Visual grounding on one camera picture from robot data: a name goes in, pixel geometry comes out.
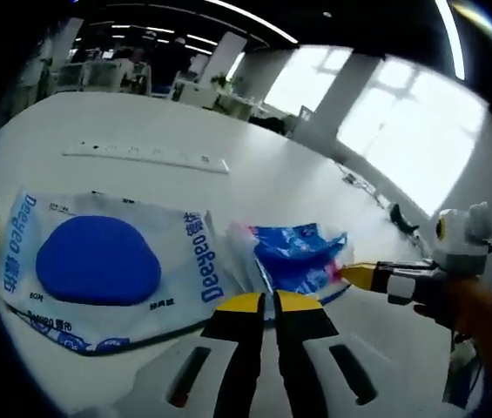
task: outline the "plastic bag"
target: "plastic bag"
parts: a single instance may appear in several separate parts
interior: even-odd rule
[[[347,233],[335,226],[245,226],[233,222],[226,231],[245,272],[247,291],[281,289],[310,294],[321,303],[338,297],[348,284],[340,268],[352,263]]]
[[[95,231],[94,244],[90,234],[81,232],[84,222],[66,232],[74,220],[96,223],[101,217],[109,223]],[[128,231],[130,238],[124,236]],[[95,251],[108,249],[115,239],[123,240],[118,249],[126,255]],[[124,250],[128,246],[141,246],[139,251],[148,251],[158,264],[142,263],[133,249]],[[124,266],[130,253],[131,264]],[[126,273],[117,273],[120,268]],[[144,273],[143,268],[152,270]],[[151,274],[158,275],[156,281]],[[106,285],[93,283],[96,276]],[[101,291],[94,294],[93,289]],[[38,332],[71,350],[111,351],[199,324],[239,293],[238,283],[220,264],[208,213],[96,192],[51,196],[23,190],[11,208],[0,254],[0,296]]]

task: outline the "ceiling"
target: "ceiling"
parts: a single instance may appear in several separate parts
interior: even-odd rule
[[[121,43],[146,48],[152,45],[151,40],[143,38],[147,27],[175,31],[173,34],[157,31],[159,39],[191,34],[215,43],[225,32],[232,31],[248,39],[246,52],[296,48],[302,44],[344,45],[370,55],[404,57],[447,77],[455,75],[445,24],[434,0],[226,0],[265,19],[289,35],[288,38],[212,1],[217,3],[217,0],[78,0],[72,5],[73,16],[82,17],[84,25],[77,46],[106,50]],[[475,3],[492,18],[492,0]],[[492,37],[466,17],[457,12],[453,15],[467,73],[464,84],[492,106]],[[133,26],[112,28],[113,24]],[[290,37],[298,42],[291,42]],[[205,51],[214,51],[216,47],[197,39],[186,41]]]

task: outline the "person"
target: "person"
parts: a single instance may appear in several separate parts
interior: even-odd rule
[[[445,292],[455,317],[455,330],[474,339],[491,390],[482,397],[471,416],[492,416],[492,291],[477,278],[449,280]],[[414,306],[423,316],[430,316],[423,305]]]
[[[150,59],[152,91],[157,93],[170,92],[178,72],[187,70],[191,64],[182,37],[176,37],[169,44],[158,44]]]

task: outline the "white table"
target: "white table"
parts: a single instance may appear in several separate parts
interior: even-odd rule
[[[230,175],[107,158],[63,157],[79,141],[159,145],[223,158]],[[113,93],[60,93],[0,131],[0,207],[20,186],[36,192],[98,190],[183,209],[210,209],[218,233],[231,219],[251,224],[338,223],[356,260],[416,260],[417,252],[335,163],[255,125],[178,103]],[[441,399],[448,331],[409,307],[351,288],[326,308],[340,332],[358,334],[406,376],[407,396]],[[167,341],[125,354],[87,358],[33,331],[1,307],[28,369],[66,412],[114,401]],[[288,416],[273,331],[267,331],[252,416]]]

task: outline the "power strip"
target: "power strip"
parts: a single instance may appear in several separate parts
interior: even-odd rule
[[[153,164],[175,165],[178,167],[195,168],[205,172],[228,174],[230,169],[222,158],[211,158],[206,155],[193,155],[159,147],[141,147],[136,145],[93,144],[82,142],[70,145],[62,152],[65,156],[85,156],[118,158],[130,161],[142,161]]]

